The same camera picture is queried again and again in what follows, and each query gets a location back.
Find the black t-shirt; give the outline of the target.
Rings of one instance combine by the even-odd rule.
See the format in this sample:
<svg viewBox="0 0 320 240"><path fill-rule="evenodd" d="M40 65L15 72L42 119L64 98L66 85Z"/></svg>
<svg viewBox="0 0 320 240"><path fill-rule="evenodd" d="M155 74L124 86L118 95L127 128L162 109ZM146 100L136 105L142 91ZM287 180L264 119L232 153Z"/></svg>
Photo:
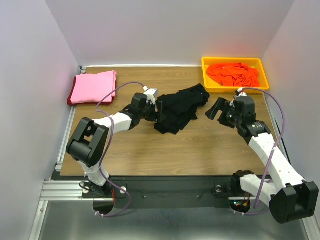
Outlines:
<svg viewBox="0 0 320 240"><path fill-rule="evenodd" d="M163 94L157 98L157 103L162 104L165 119L157 122L154 129L161 134L171 133L176 135L182 131L191 120L197 120L197 109L206 105L210 94L202 84L179 90L177 93Z"/></svg>

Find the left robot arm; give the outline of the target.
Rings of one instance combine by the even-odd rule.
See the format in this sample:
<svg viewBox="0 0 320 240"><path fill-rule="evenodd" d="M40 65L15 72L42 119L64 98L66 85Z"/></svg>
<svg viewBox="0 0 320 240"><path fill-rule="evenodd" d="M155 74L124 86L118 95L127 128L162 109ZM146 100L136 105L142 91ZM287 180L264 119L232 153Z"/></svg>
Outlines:
<svg viewBox="0 0 320 240"><path fill-rule="evenodd" d="M67 143L66 153L81 165L88 177L89 183L80 186L84 191L100 197L111 193L113 187L107 181L110 175L102 166L105 150L110 146L107 139L111 140L116 133L132 130L141 120L163 121L165 116L161 105L156 104L157 96L158 90L150 88L143 93L135 93L131 103L114 115L80 120Z"/></svg>

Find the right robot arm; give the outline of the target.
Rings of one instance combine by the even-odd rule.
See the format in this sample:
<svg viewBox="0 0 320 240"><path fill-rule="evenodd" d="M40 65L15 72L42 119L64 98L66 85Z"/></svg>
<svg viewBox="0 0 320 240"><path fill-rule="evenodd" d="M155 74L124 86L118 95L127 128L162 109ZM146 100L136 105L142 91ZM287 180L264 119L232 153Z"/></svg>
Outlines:
<svg viewBox="0 0 320 240"><path fill-rule="evenodd" d="M219 97L206 116L213 120L221 111L218 122L237 129L238 134L268 168L272 183L262 182L250 170L239 170L232 175L231 192L249 193L269 207L273 218L280 224L312 217L315 214L319 188L307 182L288 162L275 144L266 123L256 119L255 102L246 95L232 101Z"/></svg>

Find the yellow plastic bin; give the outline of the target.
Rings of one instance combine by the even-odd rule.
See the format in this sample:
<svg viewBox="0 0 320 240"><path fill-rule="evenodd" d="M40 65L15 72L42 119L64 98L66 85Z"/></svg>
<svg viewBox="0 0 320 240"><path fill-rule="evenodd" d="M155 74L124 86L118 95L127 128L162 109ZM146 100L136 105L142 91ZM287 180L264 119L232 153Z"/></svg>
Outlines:
<svg viewBox="0 0 320 240"><path fill-rule="evenodd" d="M259 58L203 57L204 87L209 93L233 93L238 88L267 91L270 86Z"/></svg>

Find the orange t-shirt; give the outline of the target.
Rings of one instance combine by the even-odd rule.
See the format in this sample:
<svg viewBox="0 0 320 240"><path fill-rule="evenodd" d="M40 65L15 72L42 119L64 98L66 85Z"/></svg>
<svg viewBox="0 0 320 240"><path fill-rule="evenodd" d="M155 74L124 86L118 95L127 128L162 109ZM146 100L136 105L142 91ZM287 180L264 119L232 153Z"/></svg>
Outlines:
<svg viewBox="0 0 320 240"><path fill-rule="evenodd" d="M211 64L206 74L223 87L260 87L259 72L246 63Z"/></svg>

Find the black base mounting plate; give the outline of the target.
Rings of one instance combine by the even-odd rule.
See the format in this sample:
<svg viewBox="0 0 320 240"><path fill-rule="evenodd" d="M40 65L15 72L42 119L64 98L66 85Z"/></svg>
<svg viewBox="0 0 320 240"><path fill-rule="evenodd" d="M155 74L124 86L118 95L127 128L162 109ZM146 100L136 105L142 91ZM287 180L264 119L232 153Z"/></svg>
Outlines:
<svg viewBox="0 0 320 240"><path fill-rule="evenodd" d="M92 202L95 211L121 209L235 208L248 212L254 197L231 189L231 176L114 176L111 193L100 196L82 189L82 200ZM80 181L84 177L56 175L51 181Z"/></svg>

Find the aluminium table edge rail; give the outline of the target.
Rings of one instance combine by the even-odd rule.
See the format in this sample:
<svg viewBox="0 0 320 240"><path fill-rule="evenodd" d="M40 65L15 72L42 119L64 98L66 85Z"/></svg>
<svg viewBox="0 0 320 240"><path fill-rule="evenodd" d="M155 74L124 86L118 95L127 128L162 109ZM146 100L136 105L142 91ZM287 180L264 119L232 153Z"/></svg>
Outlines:
<svg viewBox="0 0 320 240"><path fill-rule="evenodd" d="M66 153L66 147L67 147L68 139L71 133L72 124L73 124L75 113L76 113L76 108L77 108L76 106L70 107L68 121L66 124L63 138L62 138L59 153L55 162L55 167L54 167L55 172L60 172L62 170L62 165L64 162L65 153Z"/></svg>

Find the aluminium frame extrusion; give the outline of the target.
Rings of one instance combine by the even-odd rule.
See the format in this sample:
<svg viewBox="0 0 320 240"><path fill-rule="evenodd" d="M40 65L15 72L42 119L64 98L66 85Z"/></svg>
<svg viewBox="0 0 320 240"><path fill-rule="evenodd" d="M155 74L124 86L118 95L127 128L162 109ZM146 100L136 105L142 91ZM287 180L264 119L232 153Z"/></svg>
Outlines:
<svg viewBox="0 0 320 240"><path fill-rule="evenodd" d="M79 180L50 180L42 185L41 201L81 201L82 188Z"/></svg>

